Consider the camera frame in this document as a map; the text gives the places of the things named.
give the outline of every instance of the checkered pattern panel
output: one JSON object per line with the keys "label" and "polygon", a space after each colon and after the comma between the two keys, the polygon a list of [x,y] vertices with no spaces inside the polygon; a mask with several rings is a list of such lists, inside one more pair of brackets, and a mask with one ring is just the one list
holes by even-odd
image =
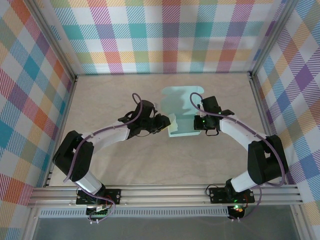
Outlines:
{"label": "checkered pattern panel", "polygon": [[38,2],[79,73],[123,74],[246,72],[285,0]]}
{"label": "checkered pattern panel", "polygon": [[71,80],[23,0],[0,1],[0,239],[15,240],[40,187]]}
{"label": "checkered pattern panel", "polygon": [[272,130],[285,147],[320,239],[320,0],[300,0],[258,73]]}

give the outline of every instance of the white arm segment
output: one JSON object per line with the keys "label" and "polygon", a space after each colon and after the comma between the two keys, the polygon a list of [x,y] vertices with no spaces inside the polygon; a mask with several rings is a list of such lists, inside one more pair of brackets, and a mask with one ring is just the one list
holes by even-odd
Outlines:
{"label": "white arm segment", "polygon": [[[235,115],[232,115],[230,117],[238,120],[237,116]],[[220,130],[221,132],[231,136],[234,140],[240,143],[247,151],[248,151],[249,144],[251,144],[253,141],[257,141],[257,142],[260,141],[260,139],[254,136],[251,132],[244,129],[239,124],[231,120],[228,120],[226,118],[223,118],[220,120]],[[267,135],[265,135],[264,133],[257,132],[257,134],[259,134],[263,138],[267,137]],[[248,171],[245,171],[239,176],[232,178],[231,184],[234,190],[238,193],[244,190],[250,189],[257,185],[254,181],[252,181]]]}
{"label": "white arm segment", "polygon": [[[116,121],[114,124],[110,126],[117,126],[123,124],[122,122]],[[94,149],[93,154],[97,151],[108,147],[116,142],[124,141],[128,138],[129,135],[129,128],[127,126],[119,127],[110,129],[104,132],[101,132],[87,140],[87,142],[92,142]],[[91,135],[93,132],[86,132],[82,134],[82,137],[85,138]],[[100,188],[102,187],[102,183],[90,172],[88,171],[86,175],[81,178],[76,183],[82,188],[85,189],[87,192],[96,194]]]}

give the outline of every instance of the plaid fabric backdrop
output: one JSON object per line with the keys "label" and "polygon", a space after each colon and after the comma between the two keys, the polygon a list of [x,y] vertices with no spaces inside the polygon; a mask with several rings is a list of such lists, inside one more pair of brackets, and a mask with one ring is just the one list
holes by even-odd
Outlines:
{"label": "plaid fabric backdrop", "polygon": [[38,0],[80,74],[247,72],[286,0]]}
{"label": "plaid fabric backdrop", "polygon": [[18,238],[41,187],[71,80],[23,0],[0,1],[0,239]]}
{"label": "plaid fabric backdrop", "polygon": [[291,180],[320,239],[320,0],[299,1],[258,78]]}

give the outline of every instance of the vent grille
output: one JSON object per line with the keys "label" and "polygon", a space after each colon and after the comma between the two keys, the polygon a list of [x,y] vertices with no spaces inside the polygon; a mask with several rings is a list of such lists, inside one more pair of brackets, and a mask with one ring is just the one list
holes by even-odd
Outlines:
{"label": "vent grille", "polygon": [[[207,207],[118,207],[110,217],[136,217],[136,218],[157,218],[157,217],[226,217],[228,207],[207,206]],[[85,208],[43,208],[41,218],[79,218],[86,217]]]}

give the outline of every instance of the light blue block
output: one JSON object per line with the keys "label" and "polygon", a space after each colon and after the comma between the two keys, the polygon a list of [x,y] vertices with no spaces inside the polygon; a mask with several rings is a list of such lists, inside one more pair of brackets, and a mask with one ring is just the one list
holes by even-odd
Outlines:
{"label": "light blue block", "polygon": [[[177,130],[172,131],[168,127],[169,137],[182,137],[199,135],[201,131],[194,130],[194,118],[198,110],[190,102],[190,94],[203,94],[204,89],[201,86],[169,86],[162,90],[166,95],[161,100],[161,111],[167,116],[174,114],[177,124]],[[192,97],[194,103],[199,104],[199,96]]]}

